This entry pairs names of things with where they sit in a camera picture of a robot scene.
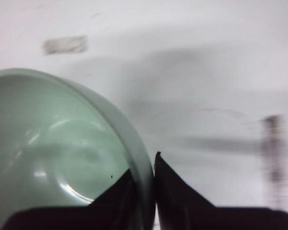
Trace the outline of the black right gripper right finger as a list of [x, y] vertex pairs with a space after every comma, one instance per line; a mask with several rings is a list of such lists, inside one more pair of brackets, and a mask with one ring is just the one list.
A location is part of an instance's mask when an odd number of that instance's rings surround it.
[[288, 213], [265, 207], [217, 207], [155, 156], [155, 193], [162, 230], [288, 230]]

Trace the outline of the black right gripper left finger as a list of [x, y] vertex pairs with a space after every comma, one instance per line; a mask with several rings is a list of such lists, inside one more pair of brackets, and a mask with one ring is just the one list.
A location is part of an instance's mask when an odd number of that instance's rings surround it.
[[126, 230], [137, 203], [136, 186], [127, 170], [87, 206], [41, 207], [19, 211], [4, 230]]

